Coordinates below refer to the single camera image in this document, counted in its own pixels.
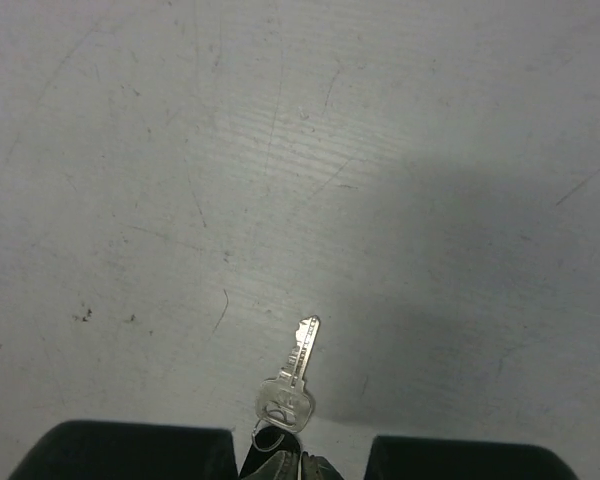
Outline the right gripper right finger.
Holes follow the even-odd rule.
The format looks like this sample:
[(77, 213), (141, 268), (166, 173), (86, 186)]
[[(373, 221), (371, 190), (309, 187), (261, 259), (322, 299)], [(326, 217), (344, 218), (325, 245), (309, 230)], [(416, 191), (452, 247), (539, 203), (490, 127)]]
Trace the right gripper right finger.
[(556, 479), (577, 477), (541, 446), (488, 441), (378, 436), (366, 479)]

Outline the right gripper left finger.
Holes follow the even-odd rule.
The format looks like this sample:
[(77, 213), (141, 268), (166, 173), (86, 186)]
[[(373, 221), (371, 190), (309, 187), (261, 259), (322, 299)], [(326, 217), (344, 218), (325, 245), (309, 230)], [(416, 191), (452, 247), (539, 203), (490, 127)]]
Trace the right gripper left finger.
[(74, 420), (44, 434), (12, 479), (234, 479), (228, 430)]

